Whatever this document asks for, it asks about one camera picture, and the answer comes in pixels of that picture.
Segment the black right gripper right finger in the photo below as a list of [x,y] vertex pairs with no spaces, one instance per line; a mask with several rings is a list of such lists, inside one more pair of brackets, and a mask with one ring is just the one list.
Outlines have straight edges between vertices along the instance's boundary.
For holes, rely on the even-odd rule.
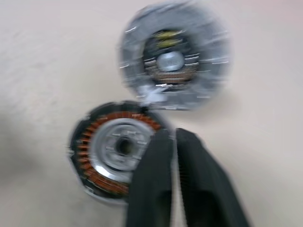
[[187,227],[251,227],[228,175],[203,142],[182,128],[176,136]]

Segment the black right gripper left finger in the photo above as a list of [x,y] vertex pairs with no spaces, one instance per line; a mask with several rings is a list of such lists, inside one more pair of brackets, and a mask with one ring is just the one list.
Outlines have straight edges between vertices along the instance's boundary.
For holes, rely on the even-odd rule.
[[175,130],[151,138],[129,185],[126,227],[171,227]]

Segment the silver spoked rotor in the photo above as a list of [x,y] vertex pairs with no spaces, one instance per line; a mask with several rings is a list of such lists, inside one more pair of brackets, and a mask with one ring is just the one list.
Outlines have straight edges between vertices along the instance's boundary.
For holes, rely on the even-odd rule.
[[154,133],[148,124],[131,118],[106,122],[89,143],[91,165],[110,180],[130,183]]

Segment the black motor housing copper windings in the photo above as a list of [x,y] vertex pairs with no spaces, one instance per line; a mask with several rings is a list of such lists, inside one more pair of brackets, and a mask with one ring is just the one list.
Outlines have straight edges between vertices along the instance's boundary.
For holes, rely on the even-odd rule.
[[131,181],[121,183],[102,176],[93,168],[89,158],[89,143],[93,134],[101,125],[119,118],[144,122],[151,126],[155,133],[161,129],[172,130],[169,123],[157,111],[141,106],[139,102],[130,100],[109,102],[94,108],[78,122],[70,137],[68,156],[88,195],[102,202],[123,206],[128,202],[128,188]]

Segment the grey round motor lid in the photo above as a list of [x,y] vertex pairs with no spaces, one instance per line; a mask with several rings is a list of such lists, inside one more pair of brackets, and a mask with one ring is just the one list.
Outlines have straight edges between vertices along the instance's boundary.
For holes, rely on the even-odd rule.
[[138,11],[125,28],[120,67],[142,104],[189,110],[221,90],[230,50],[228,31],[209,9],[163,2]]

